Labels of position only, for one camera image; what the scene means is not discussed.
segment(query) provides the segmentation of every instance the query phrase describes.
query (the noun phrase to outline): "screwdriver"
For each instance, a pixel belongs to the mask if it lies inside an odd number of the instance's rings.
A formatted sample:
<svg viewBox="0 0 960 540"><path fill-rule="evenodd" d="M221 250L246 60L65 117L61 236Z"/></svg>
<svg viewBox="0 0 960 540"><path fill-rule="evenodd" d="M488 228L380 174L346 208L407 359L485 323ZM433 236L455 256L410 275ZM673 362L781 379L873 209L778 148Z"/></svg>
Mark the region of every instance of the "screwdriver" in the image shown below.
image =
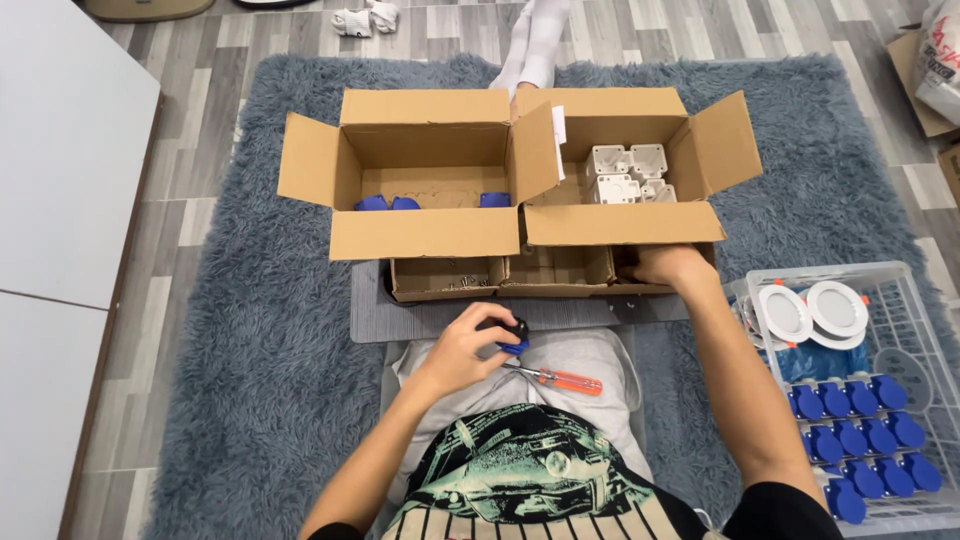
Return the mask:
<svg viewBox="0 0 960 540"><path fill-rule="evenodd" d="M513 327L507 326L503 323L497 324L498 326L503 327L508 332L518 337L520 339L520 343L518 345L514 345L511 343L501 343L497 341L496 344L499 345L502 350L516 356L517 358L520 358L520 354L530 347L530 327L527 325L527 322L523 319L517 318L516 326ZM533 375L537 377L537 380L540 382L540 384L553 384L558 388L565 388L575 392L583 392L591 396L599 396L600 393L603 392L603 382L597 379L591 379L589 377L567 373L566 371L550 371L545 367L541 367L539 370L533 370L525 367L514 366L512 364L503 364L503 367Z"/></svg>
<svg viewBox="0 0 960 540"><path fill-rule="evenodd" d="M539 370L527 369L513 364L503 364L503 367L533 375L540 384L553 384L558 388L583 392L591 396L599 396L603 392L603 382L582 375L574 375L566 371L550 371L545 367L541 367Z"/></svg>

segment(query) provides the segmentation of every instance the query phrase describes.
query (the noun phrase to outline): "grey laminate floor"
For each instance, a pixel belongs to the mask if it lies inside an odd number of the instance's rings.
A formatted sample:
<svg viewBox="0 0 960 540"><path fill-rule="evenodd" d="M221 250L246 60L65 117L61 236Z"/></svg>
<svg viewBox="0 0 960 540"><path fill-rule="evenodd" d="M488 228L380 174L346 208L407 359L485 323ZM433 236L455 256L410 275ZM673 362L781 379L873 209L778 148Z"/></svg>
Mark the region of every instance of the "grey laminate floor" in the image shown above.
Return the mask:
<svg viewBox="0 0 960 540"><path fill-rule="evenodd" d="M395 0L396 34L340 38L319 0L245 12L228 0L158 24L102 24L167 95L132 261L84 464L76 539L136 538L149 515L174 356L198 257L253 69L273 53L500 63L521 3ZM573 0L560 63L779 58L835 53L875 129L931 278L960 328L960 213L907 109L883 45L927 0Z"/></svg>

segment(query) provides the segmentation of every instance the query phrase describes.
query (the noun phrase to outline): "graphic t-shirt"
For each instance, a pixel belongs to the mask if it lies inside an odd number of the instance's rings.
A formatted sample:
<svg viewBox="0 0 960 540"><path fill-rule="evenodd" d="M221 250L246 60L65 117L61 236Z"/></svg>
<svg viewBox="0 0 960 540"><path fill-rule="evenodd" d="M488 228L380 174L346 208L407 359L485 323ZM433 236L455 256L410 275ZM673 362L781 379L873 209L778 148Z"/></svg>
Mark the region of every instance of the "graphic t-shirt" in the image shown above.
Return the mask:
<svg viewBox="0 0 960 540"><path fill-rule="evenodd" d="M723 531L732 540L842 538L827 512L776 482L751 486ZM690 506L626 467L590 423L512 405L441 431L408 479L384 540L701 540L723 538ZM310 540L359 540L345 524Z"/></svg>

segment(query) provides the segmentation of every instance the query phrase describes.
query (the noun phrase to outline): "white sock on floor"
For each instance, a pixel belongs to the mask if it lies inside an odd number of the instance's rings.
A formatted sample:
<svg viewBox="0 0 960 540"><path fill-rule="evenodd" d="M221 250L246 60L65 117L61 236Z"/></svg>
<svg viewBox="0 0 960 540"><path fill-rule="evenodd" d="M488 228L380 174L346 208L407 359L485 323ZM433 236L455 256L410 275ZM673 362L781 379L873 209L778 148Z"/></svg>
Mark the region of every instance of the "white sock on floor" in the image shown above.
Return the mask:
<svg viewBox="0 0 960 540"><path fill-rule="evenodd" d="M570 0L537 0L530 18L530 40L517 83L553 87L557 48L570 17Z"/></svg>
<svg viewBox="0 0 960 540"><path fill-rule="evenodd" d="M377 30L383 34L396 32L396 16L400 14L400 8L389 2L376 0L367 0L367 7L370 8L370 18Z"/></svg>
<svg viewBox="0 0 960 540"><path fill-rule="evenodd" d="M520 72L523 71L523 58L527 56L527 39L530 38L530 14L534 9L534 1L530 0L520 12L520 17L510 32L510 50L503 61L500 74L490 83L490 88L507 88L510 99L514 99L516 85L520 82Z"/></svg>
<svg viewBox="0 0 960 540"><path fill-rule="evenodd" d="M359 12L337 10L333 13L333 28L337 29L337 34L341 36L370 37L373 35L370 30L370 12L367 10Z"/></svg>

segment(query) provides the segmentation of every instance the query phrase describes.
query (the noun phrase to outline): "plastic crate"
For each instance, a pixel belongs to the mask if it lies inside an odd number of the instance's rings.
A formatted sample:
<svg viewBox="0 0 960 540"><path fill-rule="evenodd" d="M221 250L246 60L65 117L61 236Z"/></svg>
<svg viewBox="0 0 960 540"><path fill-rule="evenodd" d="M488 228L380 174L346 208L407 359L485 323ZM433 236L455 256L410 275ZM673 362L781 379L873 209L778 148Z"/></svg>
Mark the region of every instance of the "plastic crate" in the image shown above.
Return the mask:
<svg viewBox="0 0 960 540"><path fill-rule="evenodd" d="M937 493L918 491L909 499L867 500L867 518L860 525L838 522L845 537L885 534L937 528L960 528L960 396L956 382L930 326L930 319L913 281L910 267L901 261L841 264L781 270L755 270L746 278L724 285L729 300L751 297L767 358L776 358L766 328L759 289L775 281L799 289L816 282L841 282L870 303L870 322L865 343L871 364L877 352L896 348L916 360L917 366L903 369L897 364L874 365L874 373L887 373L907 390L907 409L926 431L921 452L943 476ZM768 361L780 387L783 380L777 361Z"/></svg>

